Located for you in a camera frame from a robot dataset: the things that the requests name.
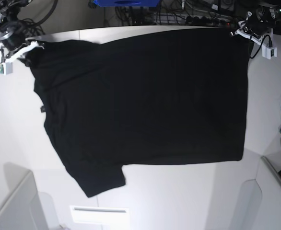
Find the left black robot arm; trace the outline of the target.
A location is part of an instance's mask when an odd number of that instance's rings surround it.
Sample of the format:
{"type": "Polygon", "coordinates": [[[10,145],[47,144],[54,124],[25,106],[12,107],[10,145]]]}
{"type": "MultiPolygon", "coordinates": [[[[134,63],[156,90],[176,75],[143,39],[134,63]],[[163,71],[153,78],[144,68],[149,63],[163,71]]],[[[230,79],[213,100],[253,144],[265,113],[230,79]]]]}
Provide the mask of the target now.
{"type": "Polygon", "coordinates": [[[261,2],[247,12],[244,20],[238,22],[235,33],[252,35],[255,38],[271,33],[281,35],[281,5],[261,2]]]}

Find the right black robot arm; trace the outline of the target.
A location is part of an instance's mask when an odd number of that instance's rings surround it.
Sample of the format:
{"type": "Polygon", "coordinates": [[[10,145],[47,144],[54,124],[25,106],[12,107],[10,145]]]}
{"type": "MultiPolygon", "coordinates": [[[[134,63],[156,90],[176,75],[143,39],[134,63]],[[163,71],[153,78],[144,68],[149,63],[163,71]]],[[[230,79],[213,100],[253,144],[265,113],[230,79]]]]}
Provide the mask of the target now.
{"type": "Polygon", "coordinates": [[[28,24],[18,19],[18,14],[30,3],[30,0],[0,0],[0,43],[9,51],[20,48],[25,42],[28,24]]]}

